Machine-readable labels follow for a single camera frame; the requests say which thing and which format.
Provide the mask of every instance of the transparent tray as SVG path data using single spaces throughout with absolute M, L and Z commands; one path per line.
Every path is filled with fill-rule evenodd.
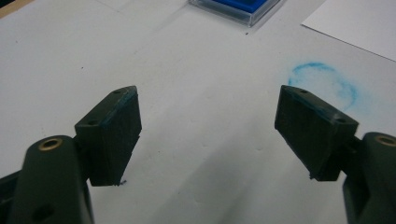
M 257 23 L 280 0 L 189 0 L 190 4 L 245 24 Z

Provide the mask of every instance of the clear plastic container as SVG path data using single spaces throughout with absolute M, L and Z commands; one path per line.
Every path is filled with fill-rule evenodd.
M 280 0 L 189 0 L 203 10 L 253 26 Z

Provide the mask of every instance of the table surface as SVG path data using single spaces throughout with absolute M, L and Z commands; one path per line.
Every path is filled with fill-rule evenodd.
M 345 176 L 309 180 L 274 129 L 279 89 L 337 106 L 359 138 L 395 135 L 396 62 L 303 27 L 323 2 L 283 1 L 253 28 L 185 0 L 41 0 L 4 17 L 0 176 L 136 85 L 141 138 L 127 182 L 91 188 L 96 223 L 346 223 Z

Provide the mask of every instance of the sheet of paper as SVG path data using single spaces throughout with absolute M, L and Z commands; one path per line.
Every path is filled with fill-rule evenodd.
M 303 25 L 396 62 L 396 1 L 327 0 Z

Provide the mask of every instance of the blue ink pad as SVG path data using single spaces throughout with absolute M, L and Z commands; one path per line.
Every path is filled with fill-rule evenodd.
M 190 4 L 247 25 L 253 26 L 281 0 L 189 0 Z
M 224 5 L 235 7 L 243 11 L 253 13 L 267 0 L 213 0 Z

